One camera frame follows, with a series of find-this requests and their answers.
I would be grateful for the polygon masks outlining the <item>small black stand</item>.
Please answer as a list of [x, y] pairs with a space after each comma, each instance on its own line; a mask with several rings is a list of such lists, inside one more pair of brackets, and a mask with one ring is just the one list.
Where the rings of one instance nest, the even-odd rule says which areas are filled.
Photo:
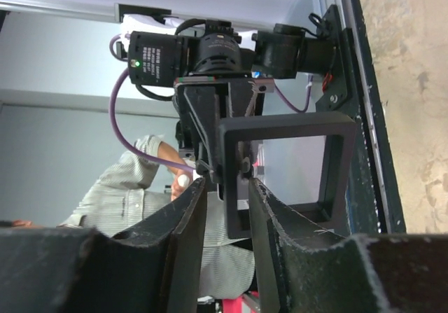
[[284, 205], [337, 234], [349, 231], [345, 193], [357, 124], [339, 111], [226, 118], [220, 122], [223, 197], [229, 237], [250, 235], [249, 197], [240, 177], [240, 143], [253, 146], [249, 163]]

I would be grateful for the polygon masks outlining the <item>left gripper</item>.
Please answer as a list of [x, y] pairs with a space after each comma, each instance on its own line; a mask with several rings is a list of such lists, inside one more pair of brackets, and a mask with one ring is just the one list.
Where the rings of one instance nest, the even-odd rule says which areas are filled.
[[176, 140], [180, 151], [194, 152], [196, 172], [213, 183], [223, 182], [218, 125], [224, 118], [259, 116], [272, 78], [248, 74], [183, 77], [174, 84], [173, 104], [180, 121]]

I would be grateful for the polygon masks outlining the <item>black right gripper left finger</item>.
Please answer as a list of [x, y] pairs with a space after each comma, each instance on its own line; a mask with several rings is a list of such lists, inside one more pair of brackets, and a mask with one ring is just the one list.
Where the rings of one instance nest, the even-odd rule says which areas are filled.
[[195, 312], [207, 214], [204, 179], [107, 237], [1, 223], [2, 312]]

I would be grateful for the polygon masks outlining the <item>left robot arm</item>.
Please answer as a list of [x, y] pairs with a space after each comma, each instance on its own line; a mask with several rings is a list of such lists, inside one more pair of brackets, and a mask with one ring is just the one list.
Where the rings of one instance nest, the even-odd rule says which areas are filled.
[[224, 118], [258, 116], [276, 79], [300, 72], [324, 74], [333, 65], [336, 41], [331, 28], [311, 33], [277, 24], [256, 32], [254, 49], [226, 21], [203, 20], [201, 36], [133, 32], [128, 56], [134, 85], [173, 88], [181, 120], [181, 145], [193, 151], [198, 174], [223, 180], [218, 125]]

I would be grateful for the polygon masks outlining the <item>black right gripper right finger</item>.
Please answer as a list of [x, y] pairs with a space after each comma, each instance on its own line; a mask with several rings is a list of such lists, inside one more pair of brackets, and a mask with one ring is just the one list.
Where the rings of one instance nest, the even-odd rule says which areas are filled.
[[262, 312], [446, 312], [447, 236], [337, 235], [259, 180], [249, 211]]

